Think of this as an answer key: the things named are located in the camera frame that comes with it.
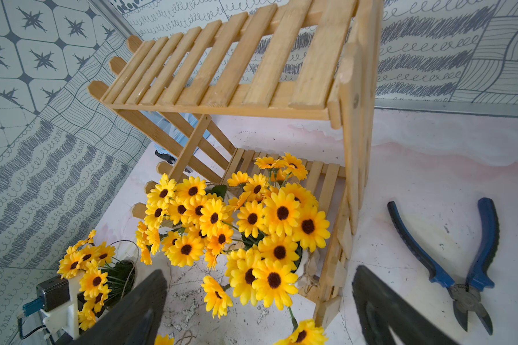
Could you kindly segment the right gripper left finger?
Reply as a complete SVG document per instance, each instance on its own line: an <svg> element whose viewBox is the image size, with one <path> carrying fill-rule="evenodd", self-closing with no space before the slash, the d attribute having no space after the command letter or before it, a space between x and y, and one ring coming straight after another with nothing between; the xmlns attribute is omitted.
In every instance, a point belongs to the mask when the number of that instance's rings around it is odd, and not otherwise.
<svg viewBox="0 0 518 345"><path fill-rule="evenodd" d="M167 296L161 270L153 271L72 344L154 344Z"/></svg>

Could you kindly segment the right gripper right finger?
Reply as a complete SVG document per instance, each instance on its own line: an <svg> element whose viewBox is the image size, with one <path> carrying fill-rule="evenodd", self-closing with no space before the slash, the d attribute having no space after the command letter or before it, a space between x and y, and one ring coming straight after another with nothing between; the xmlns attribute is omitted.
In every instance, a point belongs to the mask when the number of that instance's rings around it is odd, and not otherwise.
<svg viewBox="0 0 518 345"><path fill-rule="evenodd" d="M353 298L367 344L454 344L364 265L353 279Z"/></svg>

